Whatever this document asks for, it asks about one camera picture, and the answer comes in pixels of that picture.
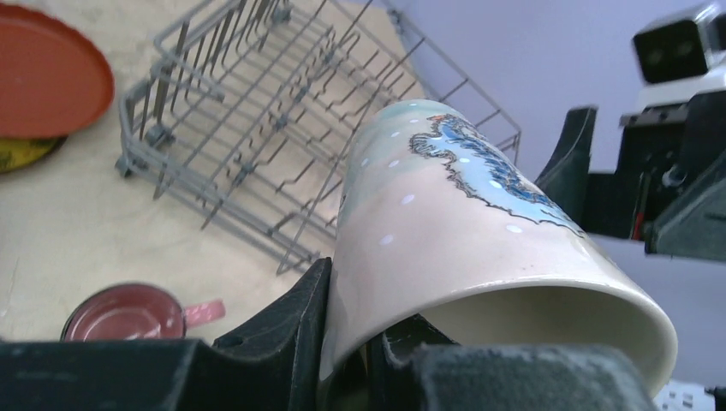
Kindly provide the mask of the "pink ghost pattern mug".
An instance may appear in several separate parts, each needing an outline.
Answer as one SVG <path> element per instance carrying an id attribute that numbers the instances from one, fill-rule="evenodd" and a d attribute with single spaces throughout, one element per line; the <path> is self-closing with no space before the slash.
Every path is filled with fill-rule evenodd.
<path id="1" fill-rule="evenodd" d="M 68 317 L 62 342 L 179 339 L 226 315 L 220 299 L 184 307 L 149 283 L 120 283 L 86 298 Z"/>

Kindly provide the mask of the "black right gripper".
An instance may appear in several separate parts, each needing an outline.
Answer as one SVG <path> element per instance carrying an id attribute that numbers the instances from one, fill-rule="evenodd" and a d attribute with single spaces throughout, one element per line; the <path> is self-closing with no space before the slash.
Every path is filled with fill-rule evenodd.
<path id="1" fill-rule="evenodd" d="M 724 262 L 725 166 L 713 163 L 725 151 L 725 93 L 623 116 L 615 170 L 588 175 L 597 113 L 594 105 L 567 112 L 535 184 L 589 234 Z"/>

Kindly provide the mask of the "tall cream seahorse cup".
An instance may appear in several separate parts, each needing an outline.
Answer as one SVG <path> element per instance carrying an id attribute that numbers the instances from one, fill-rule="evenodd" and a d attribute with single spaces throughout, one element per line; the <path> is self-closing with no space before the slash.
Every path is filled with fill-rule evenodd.
<path id="1" fill-rule="evenodd" d="M 664 310 L 464 116 L 415 99 L 355 133 L 318 379 L 421 314 L 463 345 L 595 343 L 651 394 L 675 368 Z"/>

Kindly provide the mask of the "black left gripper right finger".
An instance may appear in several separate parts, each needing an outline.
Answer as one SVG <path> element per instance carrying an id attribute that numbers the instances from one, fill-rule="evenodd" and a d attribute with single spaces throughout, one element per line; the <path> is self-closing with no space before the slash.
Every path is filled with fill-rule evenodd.
<path id="1" fill-rule="evenodd" d="M 460 345 L 416 314 L 366 344 L 372 410 L 653 410 L 639 372 L 598 345 Z"/>

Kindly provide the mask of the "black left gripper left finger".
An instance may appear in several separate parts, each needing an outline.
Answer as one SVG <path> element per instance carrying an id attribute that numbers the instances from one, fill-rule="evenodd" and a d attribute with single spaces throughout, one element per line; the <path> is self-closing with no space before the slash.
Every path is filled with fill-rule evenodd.
<path id="1" fill-rule="evenodd" d="M 331 274 L 319 259 L 283 296 L 200 340 L 5 342 L 4 410 L 312 410 Z"/>

